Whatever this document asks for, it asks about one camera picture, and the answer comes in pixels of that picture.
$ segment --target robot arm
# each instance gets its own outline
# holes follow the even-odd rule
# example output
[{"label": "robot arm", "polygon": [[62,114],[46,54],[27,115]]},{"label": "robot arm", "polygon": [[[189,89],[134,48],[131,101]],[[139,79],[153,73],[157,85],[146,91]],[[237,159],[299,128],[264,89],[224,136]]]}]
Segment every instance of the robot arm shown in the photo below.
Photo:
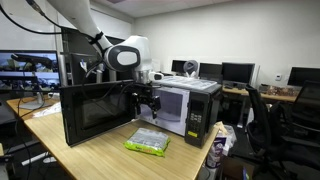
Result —
[{"label": "robot arm", "polygon": [[48,0],[80,32],[91,36],[89,43],[99,52],[108,68],[115,71],[133,70],[134,80],[149,83],[155,76],[163,75],[152,72],[152,60],[148,39],[131,36],[118,45],[111,44],[96,26],[90,14],[89,0]]}]

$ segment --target black chair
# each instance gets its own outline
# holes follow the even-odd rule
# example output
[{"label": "black chair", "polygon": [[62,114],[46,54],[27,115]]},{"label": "black chair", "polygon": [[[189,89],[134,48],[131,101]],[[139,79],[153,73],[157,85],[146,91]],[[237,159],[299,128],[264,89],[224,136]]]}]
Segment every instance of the black chair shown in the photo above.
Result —
[{"label": "black chair", "polygon": [[290,115],[293,125],[320,133],[320,82],[304,83]]},{"label": "black chair", "polygon": [[270,166],[270,162],[273,161],[278,161],[283,172],[288,175],[283,161],[291,161],[320,170],[319,155],[312,154],[305,148],[305,146],[320,148],[320,145],[285,136],[274,137],[271,128],[275,128],[276,124],[270,123],[272,116],[262,101],[260,93],[250,85],[246,85],[246,90],[249,92],[254,112],[254,120],[247,125],[247,136],[255,157],[260,159],[260,166],[255,169],[254,176],[260,171],[270,171],[271,174],[281,179]]}]

